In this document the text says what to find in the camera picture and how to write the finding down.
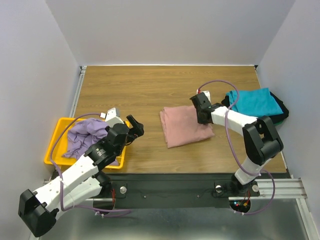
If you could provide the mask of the pink graphic t-shirt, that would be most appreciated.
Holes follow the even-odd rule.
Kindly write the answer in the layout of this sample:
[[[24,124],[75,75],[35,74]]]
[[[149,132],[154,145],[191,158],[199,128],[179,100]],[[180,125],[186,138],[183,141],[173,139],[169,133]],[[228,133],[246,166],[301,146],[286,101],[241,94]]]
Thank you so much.
[[[208,124],[199,124],[194,106],[164,107],[159,113],[167,148],[196,143],[215,136]]]

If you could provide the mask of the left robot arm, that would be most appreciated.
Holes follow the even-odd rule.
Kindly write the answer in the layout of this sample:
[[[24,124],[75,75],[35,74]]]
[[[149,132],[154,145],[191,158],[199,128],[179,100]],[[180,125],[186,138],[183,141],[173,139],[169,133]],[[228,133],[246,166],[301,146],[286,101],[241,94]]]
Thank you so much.
[[[58,168],[55,179],[20,195],[18,215],[36,238],[50,231],[64,212],[80,208],[83,201],[99,195],[109,184],[103,169],[145,132],[143,124],[132,115],[126,118],[131,126],[118,117],[108,119],[107,135],[92,144],[72,166],[64,172]]]

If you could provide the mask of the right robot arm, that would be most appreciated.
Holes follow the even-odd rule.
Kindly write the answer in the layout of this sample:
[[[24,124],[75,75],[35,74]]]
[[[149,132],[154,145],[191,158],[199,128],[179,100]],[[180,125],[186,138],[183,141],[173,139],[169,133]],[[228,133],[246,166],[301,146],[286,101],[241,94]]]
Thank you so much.
[[[198,93],[190,98],[199,124],[214,124],[225,127],[225,133],[239,169],[232,175],[226,185],[233,194],[246,192],[253,181],[261,175],[264,166],[284,148],[283,142],[268,116],[253,117],[233,111],[216,103],[211,104],[205,93]],[[243,137],[246,158],[239,162],[232,146],[229,130]]]

